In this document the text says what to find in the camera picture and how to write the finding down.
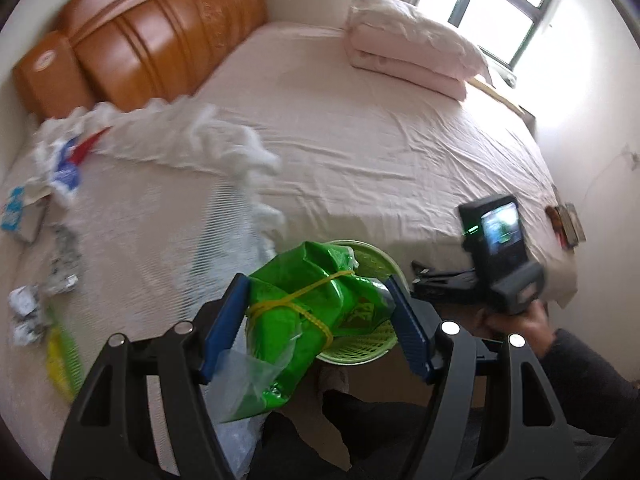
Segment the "person right hand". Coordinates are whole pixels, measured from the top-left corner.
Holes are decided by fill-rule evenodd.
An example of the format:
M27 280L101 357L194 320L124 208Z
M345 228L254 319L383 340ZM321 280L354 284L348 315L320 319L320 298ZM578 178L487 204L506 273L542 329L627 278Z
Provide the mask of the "person right hand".
M549 324L547 305L540 300L533 301L519 315L485 313L482 325L500 334L521 335L539 359L547 354L555 341L555 331Z

